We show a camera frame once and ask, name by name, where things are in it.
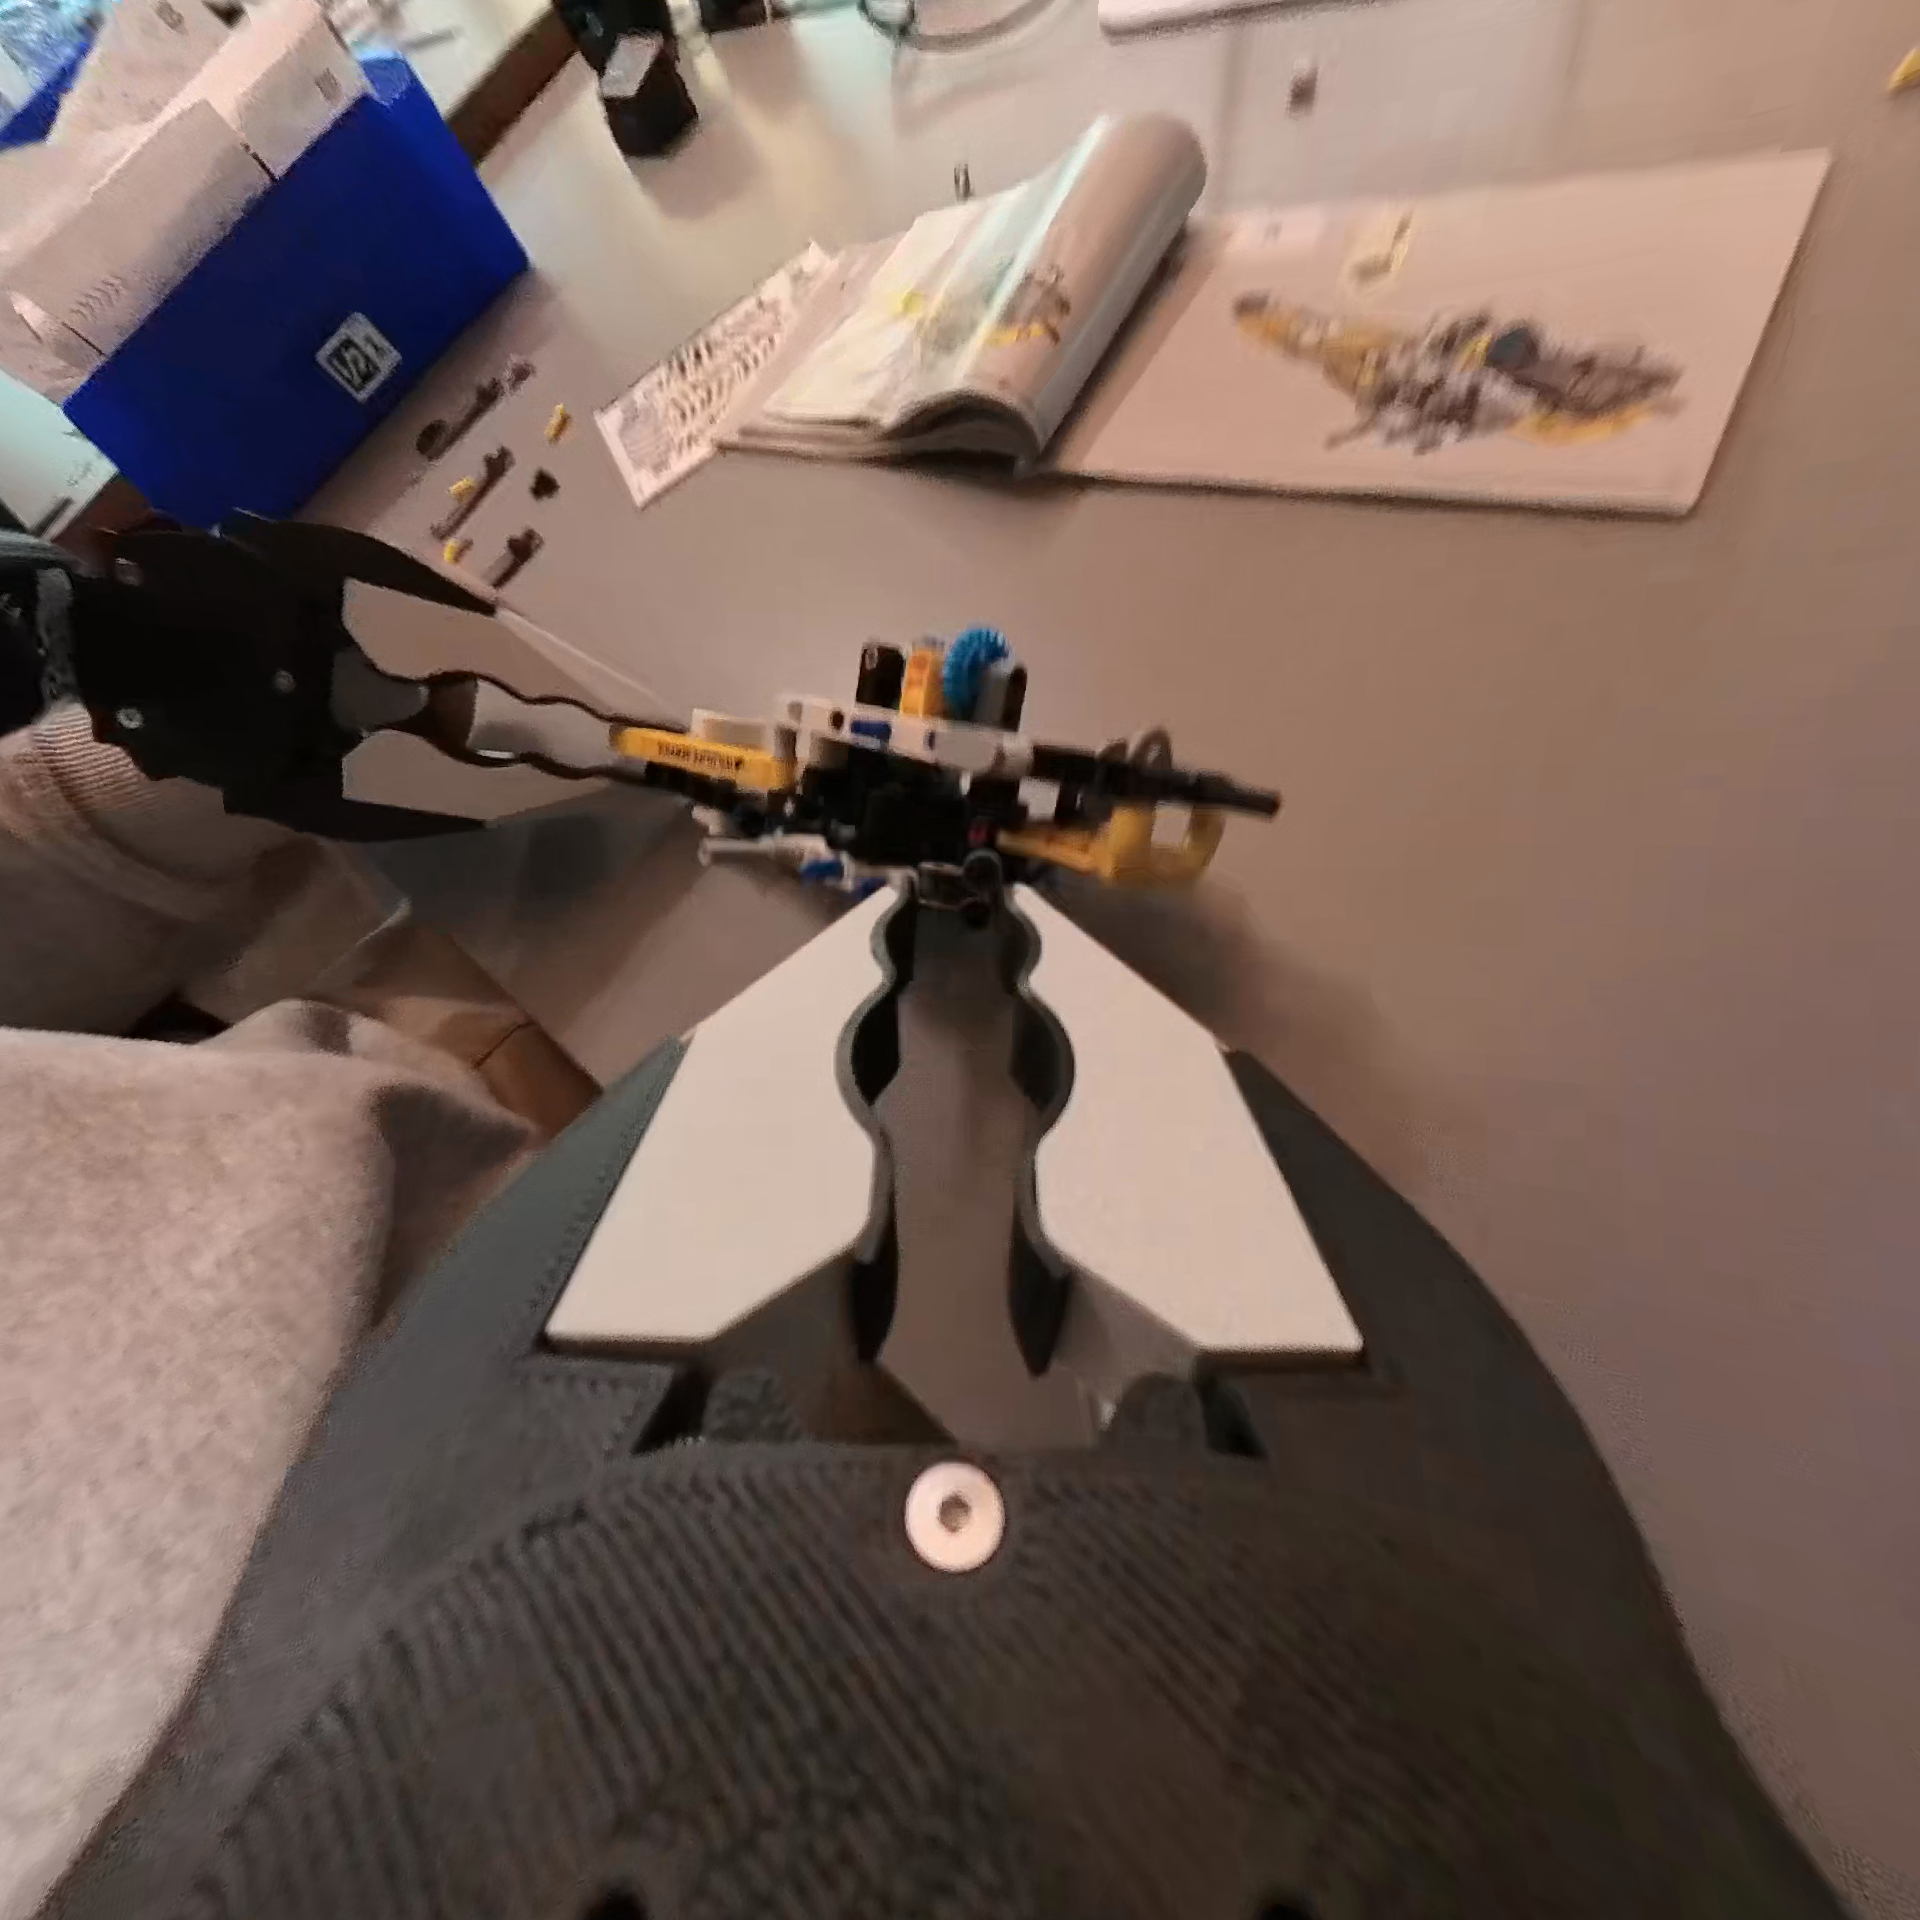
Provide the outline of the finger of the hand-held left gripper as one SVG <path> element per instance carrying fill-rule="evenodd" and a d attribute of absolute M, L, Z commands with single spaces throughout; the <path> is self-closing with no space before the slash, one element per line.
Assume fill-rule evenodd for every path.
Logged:
<path fill-rule="evenodd" d="M 608 779 L 626 767 L 624 735 L 655 724 L 629 714 L 424 714 L 424 743 L 491 776 Z"/>
<path fill-rule="evenodd" d="M 345 598 L 341 623 L 367 661 L 362 686 L 337 690 L 347 724 L 465 743 L 478 686 L 492 684 L 514 706 L 582 708 L 606 730 L 686 731 L 654 686 L 498 602 Z"/>

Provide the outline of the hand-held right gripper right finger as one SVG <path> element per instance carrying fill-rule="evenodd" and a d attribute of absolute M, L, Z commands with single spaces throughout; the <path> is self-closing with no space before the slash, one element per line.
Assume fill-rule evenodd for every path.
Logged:
<path fill-rule="evenodd" d="M 1356 1368 L 1360 1328 L 1230 1048 L 1032 886 L 1006 896 L 1006 993 L 1023 1373 L 1114 1408 L 1147 1376 Z"/>

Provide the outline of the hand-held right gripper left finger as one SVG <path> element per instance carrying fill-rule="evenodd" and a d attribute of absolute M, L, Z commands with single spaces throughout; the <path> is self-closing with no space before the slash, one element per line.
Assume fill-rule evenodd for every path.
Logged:
<path fill-rule="evenodd" d="M 869 1365 L 894 1315 L 899 997 L 919 905 L 879 890 L 697 1022 L 543 1340 L 680 1365 Z"/>

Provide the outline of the yellow and grey lego model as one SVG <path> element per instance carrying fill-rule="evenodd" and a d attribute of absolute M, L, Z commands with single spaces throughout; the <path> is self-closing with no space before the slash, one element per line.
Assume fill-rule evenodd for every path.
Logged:
<path fill-rule="evenodd" d="M 1179 762 L 1165 730 L 1044 743 L 1022 730 L 1023 690 L 1006 640 L 969 627 L 916 646 L 870 640 L 852 699 L 603 731 L 619 773 L 693 807 L 705 866 L 762 861 L 852 900 L 902 890 L 969 924 L 1012 886 L 1057 876 L 1189 890 L 1230 821 L 1278 817 L 1274 790 Z"/>

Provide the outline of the person's left forearm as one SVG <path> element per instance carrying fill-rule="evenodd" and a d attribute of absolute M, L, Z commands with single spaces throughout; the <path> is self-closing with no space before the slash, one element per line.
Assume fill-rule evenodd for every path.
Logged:
<path fill-rule="evenodd" d="M 362 852 L 147 779 L 74 706 L 2 740 L 2 1023 L 126 1038 L 310 1000 L 478 1067 L 516 1000 Z"/>

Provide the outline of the group of small lego pieces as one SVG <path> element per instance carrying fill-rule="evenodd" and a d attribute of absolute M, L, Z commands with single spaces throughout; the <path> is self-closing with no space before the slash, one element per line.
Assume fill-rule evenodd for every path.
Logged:
<path fill-rule="evenodd" d="M 505 355 L 414 439 L 411 547 L 463 584 L 505 591 L 543 550 L 584 416 L 527 349 Z"/>

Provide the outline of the open lego instruction booklet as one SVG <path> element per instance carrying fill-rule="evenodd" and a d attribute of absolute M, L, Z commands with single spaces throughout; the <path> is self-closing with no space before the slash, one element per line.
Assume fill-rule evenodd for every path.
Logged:
<path fill-rule="evenodd" d="M 845 253 L 727 449 L 1681 516 L 1830 158 L 1201 216 L 1189 121 Z"/>

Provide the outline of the white sticker sheet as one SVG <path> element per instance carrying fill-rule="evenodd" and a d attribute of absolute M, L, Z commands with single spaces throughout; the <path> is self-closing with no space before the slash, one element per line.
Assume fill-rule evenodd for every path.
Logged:
<path fill-rule="evenodd" d="M 805 245 L 594 412 L 603 446 L 636 512 L 713 455 L 724 420 L 834 267 L 834 253 Z"/>

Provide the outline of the blue plastic bin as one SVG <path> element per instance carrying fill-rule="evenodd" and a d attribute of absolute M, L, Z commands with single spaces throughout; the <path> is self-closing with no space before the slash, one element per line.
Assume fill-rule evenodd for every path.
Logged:
<path fill-rule="evenodd" d="M 293 516 L 531 267 L 397 56 L 62 400 L 160 514 Z"/>

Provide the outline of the white cardboard box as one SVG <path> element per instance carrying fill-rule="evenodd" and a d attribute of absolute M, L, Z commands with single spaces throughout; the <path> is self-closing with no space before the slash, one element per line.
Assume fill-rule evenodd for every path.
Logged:
<path fill-rule="evenodd" d="M 65 400 L 363 95 L 321 4 L 111 4 L 2 152 L 2 377 Z"/>

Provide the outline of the grey zip sweatshirt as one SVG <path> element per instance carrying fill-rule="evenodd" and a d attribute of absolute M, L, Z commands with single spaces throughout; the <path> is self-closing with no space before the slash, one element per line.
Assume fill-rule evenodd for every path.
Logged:
<path fill-rule="evenodd" d="M 2 1028 L 2 1916 L 180 1712 L 358 1339 L 594 1097 L 482 1016 Z"/>

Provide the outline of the black device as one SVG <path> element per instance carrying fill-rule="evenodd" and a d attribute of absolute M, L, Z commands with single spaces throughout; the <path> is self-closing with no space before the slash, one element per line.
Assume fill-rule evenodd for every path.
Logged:
<path fill-rule="evenodd" d="M 697 126 L 669 4 L 548 7 L 594 76 L 616 150 L 629 159 L 666 158 Z"/>

